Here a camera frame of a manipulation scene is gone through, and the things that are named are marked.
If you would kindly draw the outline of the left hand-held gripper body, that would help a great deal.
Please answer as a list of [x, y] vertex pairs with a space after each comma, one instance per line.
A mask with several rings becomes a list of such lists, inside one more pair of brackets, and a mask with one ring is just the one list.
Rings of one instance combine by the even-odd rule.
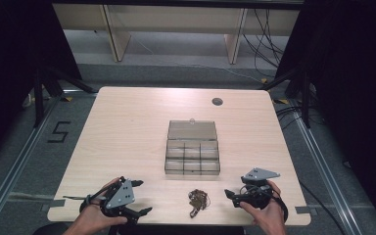
[[127, 207], [135, 201], [133, 186], [130, 179], [120, 177], [114, 183], [108, 184], [103, 190], [100, 203], [102, 214], [107, 217], [123, 216], [128, 223], [136, 222], [136, 212]]

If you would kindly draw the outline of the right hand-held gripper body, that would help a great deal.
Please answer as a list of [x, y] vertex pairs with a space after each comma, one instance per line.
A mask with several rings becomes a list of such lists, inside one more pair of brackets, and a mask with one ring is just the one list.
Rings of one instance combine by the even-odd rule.
[[264, 209], [273, 194], [273, 189], [267, 181], [269, 178], [279, 176], [280, 174], [277, 172], [254, 167], [241, 177], [241, 181], [244, 183], [242, 189], [246, 189], [246, 191], [239, 195], [238, 201], [246, 202], [257, 209]]

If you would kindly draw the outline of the clear plastic compartment box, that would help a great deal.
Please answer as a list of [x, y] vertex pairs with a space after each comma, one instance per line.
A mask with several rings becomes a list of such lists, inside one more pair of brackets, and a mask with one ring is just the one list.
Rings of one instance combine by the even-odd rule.
[[216, 126], [210, 120], [171, 120], [168, 125], [164, 171], [178, 175], [219, 175]]

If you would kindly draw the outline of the person's right hand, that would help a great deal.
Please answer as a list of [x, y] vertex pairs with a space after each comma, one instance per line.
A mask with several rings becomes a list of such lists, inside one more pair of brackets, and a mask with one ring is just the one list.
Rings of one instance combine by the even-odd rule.
[[264, 233], [275, 229], [286, 230], [284, 211], [278, 203], [281, 190], [274, 182], [268, 180], [267, 183], [272, 187], [273, 194], [268, 205], [263, 210], [256, 209], [246, 202], [241, 202], [240, 206], [253, 217], [253, 225], [259, 226]]

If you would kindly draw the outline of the person's left hand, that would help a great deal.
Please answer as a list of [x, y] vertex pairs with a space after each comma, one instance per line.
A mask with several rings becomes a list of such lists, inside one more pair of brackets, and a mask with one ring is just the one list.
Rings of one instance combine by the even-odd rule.
[[91, 228], [94, 233], [102, 231], [113, 225], [126, 224], [127, 218], [122, 216], [108, 217], [100, 210], [100, 200], [95, 198], [91, 204], [83, 209], [73, 224], [80, 224]]

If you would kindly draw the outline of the dark round stool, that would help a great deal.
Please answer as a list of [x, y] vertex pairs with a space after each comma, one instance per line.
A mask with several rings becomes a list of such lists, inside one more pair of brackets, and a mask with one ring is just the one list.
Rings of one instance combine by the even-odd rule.
[[73, 235], [73, 230], [67, 223], [51, 223], [37, 228], [32, 235]]

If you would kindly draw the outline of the black metal stand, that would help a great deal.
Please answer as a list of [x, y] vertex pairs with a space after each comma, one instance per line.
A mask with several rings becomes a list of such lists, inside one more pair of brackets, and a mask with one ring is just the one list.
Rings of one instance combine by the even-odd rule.
[[285, 90], [287, 98], [295, 99], [301, 95], [301, 114], [303, 122], [307, 128], [309, 124], [309, 100], [310, 100], [310, 80], [307, 72], [301, 68], [294, 68], [282, 75], [276, 76], [272, 81], [266, 83], [261, 90], [268, 91], [269, 89], [279, 85], [280, 83], [289, 80], [289, 84]]
[[33, 79], [33, 91], [35, 98], [35, 123], [34, 127], [37, 127], [44, 119], [44, 105], [43, 105], [43, 87], [45, 87], [51, 97], [60, 97], [64, 91], [58, 82], [58, 80], [64, 80], [80, 90], [94, 94], [97, 90], [84, 84], [80, 79], [76, 79], [73, 76], [69, 76], [61, 70], [57, 70], [54, 67], [39, 67], [36, 70]]

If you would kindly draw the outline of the black curtain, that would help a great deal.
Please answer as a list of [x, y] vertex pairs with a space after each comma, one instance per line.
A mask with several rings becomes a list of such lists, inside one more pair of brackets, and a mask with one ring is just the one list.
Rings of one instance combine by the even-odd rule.
[[376, 210], [376, 0], [304, 0], [277, 72], [298, 66]]
[[52, 0], [0, 0], [0, 143], [39, 69], [80, 79]]

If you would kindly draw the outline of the light wooden desk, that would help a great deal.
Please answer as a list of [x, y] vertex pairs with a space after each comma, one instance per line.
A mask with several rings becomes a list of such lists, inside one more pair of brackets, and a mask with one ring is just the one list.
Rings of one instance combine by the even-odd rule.
[[64, 29], [104, 30], [113, 60], [120, 62], [132, 31], [222, 34], [228, 62], [237, 61], [244, 34], [291, 34], [297, 10], [227, 9], [200, 7], [120, 6], [55, 3]]

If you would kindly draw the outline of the metal floor rail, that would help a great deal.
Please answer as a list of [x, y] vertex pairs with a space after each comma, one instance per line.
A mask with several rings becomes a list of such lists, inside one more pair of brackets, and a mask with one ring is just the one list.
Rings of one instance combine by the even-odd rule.
[[303, 135], [310, 154], [315, 162], [320, 176], [325, 184], [325, 187], [332, 199], [332, 202], [337, 210], [340, 219], [347, 231], [348, 235], [362, 235], [360, 226], [358, 225], [354, 216], [353, 210], [350, 207], [345, 195], [340, 189], [330, 167], [324, 159], [324, 156], [311, 132], [311, 130], [304, 123], [304, 116], [295, 111], [295, 118], [297, 119], [298, 127]]
[[16, 154], [16, 157], [5, 172], [4, 177], [0, 182], [0, 212], [3, 210], [11, 191], [19, 180], [33, 149], [37, 145], [43, 129], [47, 125], [48, 118], [57, 107], [58, 103], [59, 98], [52, 98], [48, 101], [42, 120], [28, 132], [26, 139], [22, 144], [22, 148]]

